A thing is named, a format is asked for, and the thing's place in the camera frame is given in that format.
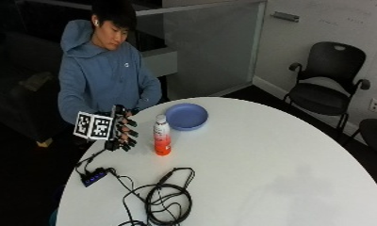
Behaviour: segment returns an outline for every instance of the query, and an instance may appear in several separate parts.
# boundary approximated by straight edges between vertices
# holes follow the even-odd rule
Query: black chair
[[[359,129],[354,132],[350,138],[344,143],[344,146],[349,143],[354,137],[361,134],[370,149],[377,152],[377,120],[366,119],[361,121]]]
[[[293,63],[290,71],[298,69],[297,84],[284,97],[290,98],[289,107],[294,103],[301,108],[328,116],[341,116],[337,129],[338,136],[344,132],[349,114],[348,107],[352,97],[361,86],[369,89],[369,81],[361,79],[353,83],[354,77],[366,60],[365,52],[354,46],[332,41],[318,42],[313,45],[306,69],[300,63]],[[345,92],[326,86],[312,84],[306,79],[324,77],[337,82]]]

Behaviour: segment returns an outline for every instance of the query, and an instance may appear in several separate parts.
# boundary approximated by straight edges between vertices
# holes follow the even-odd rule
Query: hoodie sleeve
[[[60,93],[58,105],[62,118],[71,124],[76,123],[79,111],[95,113],[84,101],[85,78],[74,58],[64,56],[59,71]]]
[[[139,69],[139,86],[141,93],[136,107],[143,110],[159,103],[159,101],[161,100],[163,92],[160,80],[152,75],[148,68],[145,67],[139,51],[135,52],[135,60]]]

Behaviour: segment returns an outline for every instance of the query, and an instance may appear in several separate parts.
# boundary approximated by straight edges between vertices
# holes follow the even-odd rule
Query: plate
[[[195,130],[203,126],[209,113],[196,104],[179,104],[167,110],[167,122],[175,130]]]

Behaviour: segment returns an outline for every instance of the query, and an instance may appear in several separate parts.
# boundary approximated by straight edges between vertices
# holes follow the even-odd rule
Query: white table
[[[152,147],[155,117],[179,103],[201,105],[209,120],[195,131],[172,130],[172,152],[159,156]],[[132,119],[139,123],[137,146],[128,153],[104,152],[88,169],[113,167],[135,186],[143,186],[175,167],[192,167],[193,206],[183,225],[377,225],[377,185],[363,167],[330,137],[289,114],[256,103],[208,97],[153,106]],[[85,156],[101,147],[103,142],[96,142]],[[125,192],[113,176],[85,188],[74,172],[56,225],[128,221]],[[145,221],[139,199],[129,198],[128,206],[133,219]]]

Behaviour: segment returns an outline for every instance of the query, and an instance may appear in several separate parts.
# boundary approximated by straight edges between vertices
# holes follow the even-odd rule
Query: person
[[[76,123],[79,111],[111,112],[113,105],[143,110],[161,99],[161,84],[125,41],[136,28],[128,0],[95,0],[91,21],[71,21],[60,46],[64,51],[58,106],[62,118]]]

